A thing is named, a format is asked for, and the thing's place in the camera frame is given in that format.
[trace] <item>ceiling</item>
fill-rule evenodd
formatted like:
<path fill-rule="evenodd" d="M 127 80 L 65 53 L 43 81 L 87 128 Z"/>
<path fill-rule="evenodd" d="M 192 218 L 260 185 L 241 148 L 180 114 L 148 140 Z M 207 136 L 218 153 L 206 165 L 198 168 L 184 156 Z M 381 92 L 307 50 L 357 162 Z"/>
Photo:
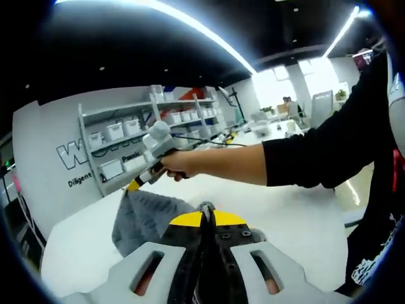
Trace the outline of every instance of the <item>ceiling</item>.
<path fill-rule="evenodd" d="M 0 137 L 11 130 L 12 113 L 34 100 L 149 84 L 225 87 L 249 76 L 219 45 L 159 11 L 91 1 L 11 2 L 1 10 Z M 164 2 L 218 34 L 257 71 L 322 55 L 354 7 L 339 0 Z M 5 22 L 7 16 L 14 22 Z M 355 53 L 378 38 L 367 21 L 356 20 L 330 56 Z"/>

